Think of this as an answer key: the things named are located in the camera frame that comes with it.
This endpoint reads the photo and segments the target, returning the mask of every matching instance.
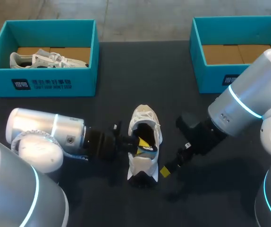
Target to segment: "black table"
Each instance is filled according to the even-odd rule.
[[[187,110],[203,119],[217,96],[198,93],[188,41],[101,43],[96,97],[0,98],[0,142],[6,144],[6,122],[15,107],[83,118],[104,130],[122,120],[127,134],[133,110],[148,104],[161,124],[162,167],[186,141],[175,127],[178,115]],[[225,139],[178,174],[160,176],[153,189],[128,184],[127,155],[114,163],[66,159],[60,186],[70,204],[68,226],[257,226],[254,198],[271,164],[260,125]]]

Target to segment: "shoe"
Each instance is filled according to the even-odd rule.
[[[32,55],[19,55],[13,52],[9,57],[9,64],[11,69],[88,68],[89,66],[84,61],[66,58],[58,53],[49,53],[42,49]]]
[[[138,137],[141,142],[136,154],[128,153],[127,180],[139,187],[156,184],[159,176],[159,148],[163,138],[158,117],[148,105],[139,105],[135,109],[128,134]]]

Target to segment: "screw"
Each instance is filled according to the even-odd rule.
[[[71,137],[69,137],[69,138],[67,139],[67,142],[68,142],[68,143],[73,143],[73,142],[74,142],[74,139],[71,138]]]

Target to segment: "concrete floor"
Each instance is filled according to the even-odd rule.
[[[271,15],[271,0],[0,0],[5,20],[96,19],[100,41],[188,39],[192,17]]]

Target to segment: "open box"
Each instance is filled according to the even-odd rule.
[[[89,67],[10,69],[9,56],[19,47],[90,48]],[[98,61],[94,20],[6,21],[0,32],[0,97],[94,96]]]
[[[250,64],[207,64],[203,46],[271,46],[271,16],[195,17],[189,45],[199,92],[221,93]]]

